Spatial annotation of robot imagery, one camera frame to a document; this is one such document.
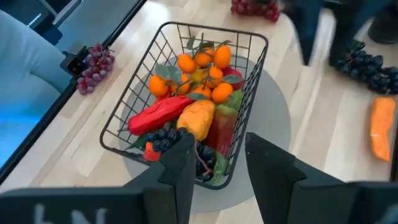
round gray mat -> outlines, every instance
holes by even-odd
[[[246,66],[246,60],[238,58],[237,65]],[[170,59],[170,63],[174,63],[175,58]],[[253,70],[255,63],[249,61],[248,73]],[[135,92],[140,92],[142,84],[138,84],[134,87]],[[140,96],[149,96],[145,88],[141,91]],[[136,104],[140,103],[141,100],[136,100],[136,95],[131,94],[128,102]],[[144,107],[144,103],[137,106],[137,109]],[[128,116],[130,109],[125,108],[122,116],[123,118]],[[256,92],[256,98],[251,110],[251,114],[248,121],[246,132],[254,132],[262,138],[274,143],[282,149],[288,150],[290,144],[290,115],[287,103],[279,89],[276,82],[266,72],[262,71],[259,80],[259,85]],[[127,148],[128,144],[124,141],[119,141],[120,148]],[[141,172],[146,170],[148,167],[144,164],[136,161],[124,158],[124,163],[131,174],[132,178],[135,178]],[[204,187],[195,185],[193,191],[193,200],[191,213],[200,212],[214,212],[217,210],[226,209],[233,207],[245,200],[254,196],[254,192],[250,183],[248,168],[246,166],[246,156],[244,153],[244,140],[241,145],[239,152],[238,161],[234,170],[233,177],[229,185],[221,190],[210,190]]]

orange fruit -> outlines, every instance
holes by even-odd
[[[205,48],[204,50],[205,52],[197,53],[195,56],[195,63],[200,67],[206,67],[213,62],[214,50],[211,48]]]
[[[226,103],[228,96],[232,94],[234,89],[229,83],[220,83],[211,93],[211,98],[215,103]]]
[[[217,68],[226,68],[231,61],[231,49],[227,45],[219,46],[214,54],[214,64]]]
[[[188,54],[181,54],[177,59],[178,67],[181,71],[191,74],[197,69],[196,63]]]
[[[167,93],[169,87],[166,81],[158,75],[153,75],[149,79],[149,91],[155,96],[163,96]]]
[[[188,75],[185,74],[185,73],[182,73],[181,74],[181,80],[180,80],[181,84],[185,83],[188,80],[189,80]],[[171,89],[172,93],[177,94],[177,87],[178,87],[177,84],[170,85],[170,89]],[[187,82],[186,84],[180,86],[180,88],[178,89],[178,94],[177,95],[184,95],[184,94],[188,93],[190,87],[191,87],[191,83],[190,82]]]
[[[216,68],[216,67],[210,67],[209,69],[210,72],[210,77],[211,77],[211,81],[207,80],[206,82],[206,86],[208,88],[214,88],[216,87],[218,84],[223,82],[223,71],[221,71],[221,69]],[[203,73],[203,82],[205,82],[204,78],[207,77],[207,72]]]
[[[191,93],[201,93],[205,97],[207,97],[208,100],[211,99],[211,90],[207,86],[205,86],[204,84],[198,85],[196,88],[191,90]]]

wooden table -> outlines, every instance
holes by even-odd
[[[341,180],[388,180],[391,165],[376,159],[369,145],[369,114],[377,95],[327,65],[335,25],[331,13],[324,11],[320,16],[312,64],[304,67],[292,24],[286,16],[271,24],[261,17],[231,15],[230,6],[230,0],[147,1],[111,46],[116,56],[112,74],[93,94],[81,96],[76,92],[69,99],[0,186],[1,191],[19,187],[120,186],[131,180],[122,157],[100,146],[100,132],[150,37],[166,21],[246,30],[266,36],[270,46],[264,69],[278,83],[289,106],[292,130],[289,151]],[[371,42],[366,35],[368,26],[364,26],[358,39],[368,44],[366,50],[371,54],[382,54],[386,66],[397,66],[393,61],[397,47]],[[192,223],[262,223],[262,220],[252,198],[226,210],[193,215]]]

black wire basket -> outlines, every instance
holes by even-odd
[[[220,44],[224,40],[231,41],[228,43],[232,53],[231,66],[239,70],[244,76],[243,100],[238,110],[238,119],[234,125],[233,140],[226,156],[228,165],[224,171],[225,176],[218,185],[210,185],[196,180],[198,185],[218,190],[226,187],[231,181],[238,159],[266,58],[268,40],[263,35],[181,22],[166,22],[162,24],[107,120],[101,132],[100,143],[107,150],[148,166],[151,164],[151,162],[143,158],[144,151],[141,148],[125,150],[138,139],[138,136],[134,136],[128,131],[120,132],[119,130],[127,127],[127,121],[131,116],[140,113],[154,103],[155,96],[149,92],[148,82],[149,77],[154,74],[155,65],[158,63],[176,65],[176,58],[179,54],[191,53],[186,48],[188,40],[191,37],[197,37],[194,43],[194,45],[197,45],[201,41],[198,37],[202,33],[204,41],[212,41],[215,44]]]

